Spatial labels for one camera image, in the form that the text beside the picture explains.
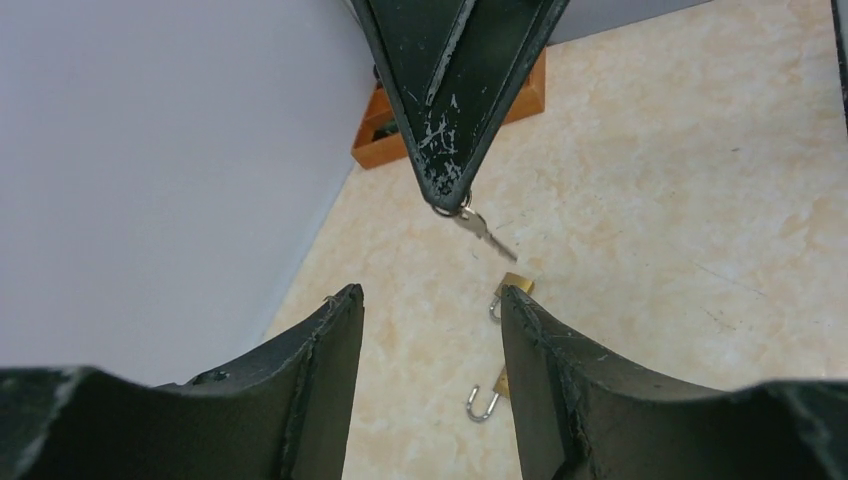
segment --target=padlock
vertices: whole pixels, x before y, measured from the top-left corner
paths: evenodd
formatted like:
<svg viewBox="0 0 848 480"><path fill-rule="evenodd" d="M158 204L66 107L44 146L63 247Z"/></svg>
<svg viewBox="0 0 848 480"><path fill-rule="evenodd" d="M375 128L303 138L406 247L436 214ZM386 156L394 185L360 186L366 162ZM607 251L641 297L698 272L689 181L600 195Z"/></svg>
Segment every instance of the padlock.
<svg viewBox="0 0 848 480"><path fill-rule="evenodd" d="M495 310L500 306L503 287L507 285L518 287L527 295L533 293L533 287L536 286L533 280L530 280L529 278L522 277L517 273L506 272L506 275L504 275L504 278L501 280L498 288L495 289L495 298L492 300L492 303L489 304L489 318L491 318L495 323L500 323L501 321L501 317L495 314Z"/></svg>
<svg viewBox="0 0 848 480"><path fill-rule="evenodd" d="M471 389L471 395L468 396L468 400L465 402L465 413L468 414L468 418L471 419L472 422L475 423L483 423L489 417L492 416L492 412L495 411L495 405L498 404L498 400L501 397L509 398L509 383L506 378L506 365L501 369L501 374L498 375L498 380L495 382L495 386L492 387L492 392L494 392L494 396L489 401L489 406L486 407L486 411L482 415L476 415L472 410L474 408L474 397L477 396L477 392L480 390L480 385L474 385L474 388Z"/></svg>

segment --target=beige tile floor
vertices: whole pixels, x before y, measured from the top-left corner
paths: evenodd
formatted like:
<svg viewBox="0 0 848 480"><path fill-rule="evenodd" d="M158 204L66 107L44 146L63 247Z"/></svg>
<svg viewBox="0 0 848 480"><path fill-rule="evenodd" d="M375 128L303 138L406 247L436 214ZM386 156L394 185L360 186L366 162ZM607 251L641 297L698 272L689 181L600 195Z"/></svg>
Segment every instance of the beige tile floor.
<svg viewBox="0 0 848 480"><path fill-rule="evenodd" d="M668 375L848 377L829 2L716 0L548 62L547 111L502 129L474 184L517 266L436 217L406 161L357 168L268 332L363 285L346 479L520 478L508 402L482 425L463 410L503 364L486 308L510 269L561 320Z"/></svg>

